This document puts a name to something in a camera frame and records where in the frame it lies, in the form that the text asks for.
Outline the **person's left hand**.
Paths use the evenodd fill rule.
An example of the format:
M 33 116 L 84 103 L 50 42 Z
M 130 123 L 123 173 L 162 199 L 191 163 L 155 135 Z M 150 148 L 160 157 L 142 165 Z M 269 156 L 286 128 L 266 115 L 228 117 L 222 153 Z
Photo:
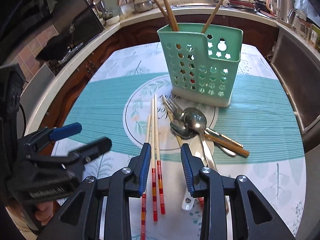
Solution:
M 42 226 L 48 224 L 48 222 L 52 219 L 55 213 L 60 208 L 60 205 L 57 201 L 49 201 L 36 204 L 36 212 L 35 217 L 38 221 L 41 222 Z

